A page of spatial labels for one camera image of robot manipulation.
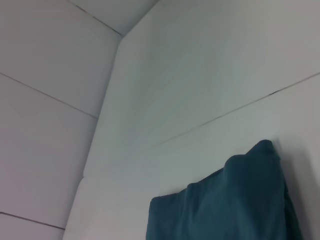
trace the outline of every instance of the white ceiling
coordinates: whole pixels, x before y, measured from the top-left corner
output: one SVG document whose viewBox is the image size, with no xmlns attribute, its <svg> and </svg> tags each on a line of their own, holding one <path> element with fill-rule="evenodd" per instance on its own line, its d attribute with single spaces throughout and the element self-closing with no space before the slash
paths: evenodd
<svg viewBox="0 0 320 240">
<path fill-rule="evenodd" d="M 127 34 L 158 0 L 71 0 L 121 35 Z"/>
</svg>

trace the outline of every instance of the towel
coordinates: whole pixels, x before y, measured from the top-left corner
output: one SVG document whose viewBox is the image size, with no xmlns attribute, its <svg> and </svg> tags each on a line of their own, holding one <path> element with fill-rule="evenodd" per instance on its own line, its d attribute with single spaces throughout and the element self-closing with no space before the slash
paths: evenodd
<svg viewBox="0 0 320 240">
<path fill-rule="evenodd" d="M 302 240 L 269 140 L 179 193 L 155 197 L 146 240 Z"/>
</svg>

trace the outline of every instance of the dark teal cloth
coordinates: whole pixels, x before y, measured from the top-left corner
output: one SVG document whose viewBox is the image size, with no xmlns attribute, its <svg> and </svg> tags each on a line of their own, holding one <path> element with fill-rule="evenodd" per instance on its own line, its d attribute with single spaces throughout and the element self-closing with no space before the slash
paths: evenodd
<svg viewBox="0 0 320 240">
<path fill-rule="evenodd" d="M 146 240 L 302 240 L 272 142 L 179 193 L 155 197 Z"/>
</svg>

